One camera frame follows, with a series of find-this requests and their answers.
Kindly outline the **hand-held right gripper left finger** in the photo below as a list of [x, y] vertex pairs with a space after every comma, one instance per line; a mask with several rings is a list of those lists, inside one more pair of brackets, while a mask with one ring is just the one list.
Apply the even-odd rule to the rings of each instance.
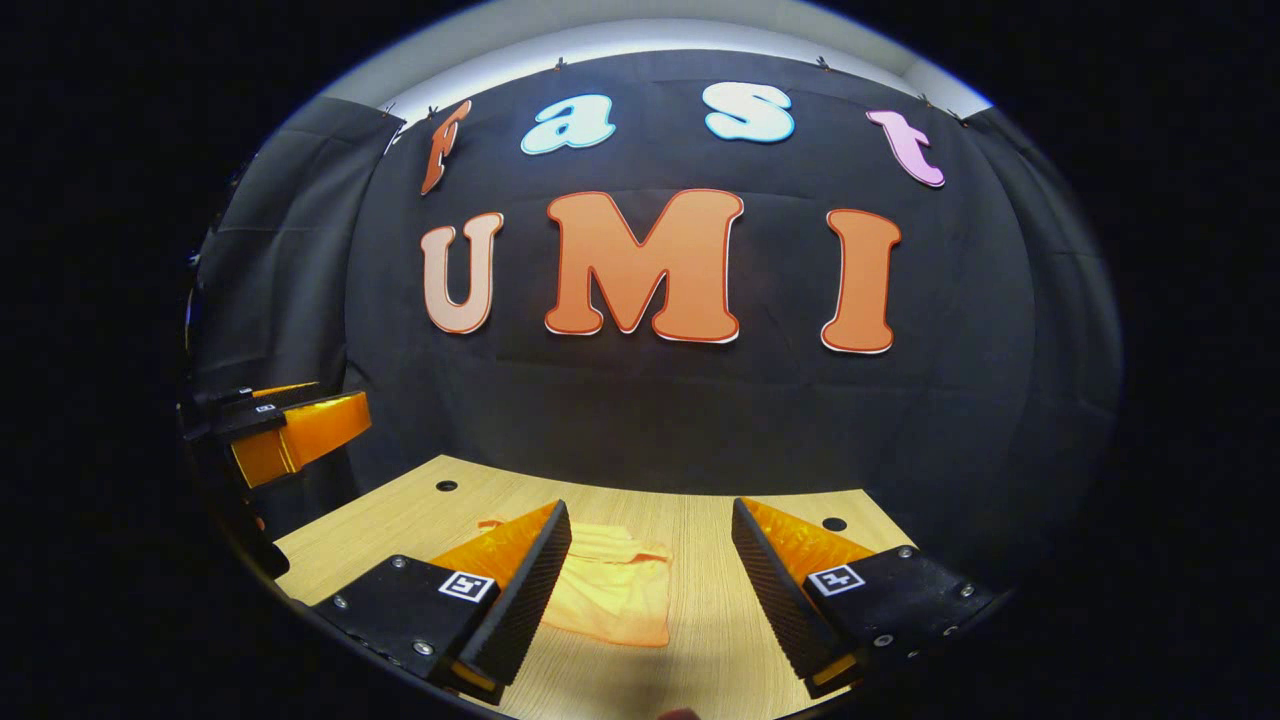
[[570, 511], [557, 500], [430, 561], [394, 553], [312, 611], [416, 680], [498, 705], [527, 657], [571, 542]]

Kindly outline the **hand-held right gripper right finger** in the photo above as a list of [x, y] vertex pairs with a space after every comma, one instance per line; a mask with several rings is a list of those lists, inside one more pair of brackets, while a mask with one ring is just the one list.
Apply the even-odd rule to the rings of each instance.
[[915, 546], [873, 551], [754, 498], [733, 501], [731, 537], [813, 700], [904, 674], [1001, 606]]

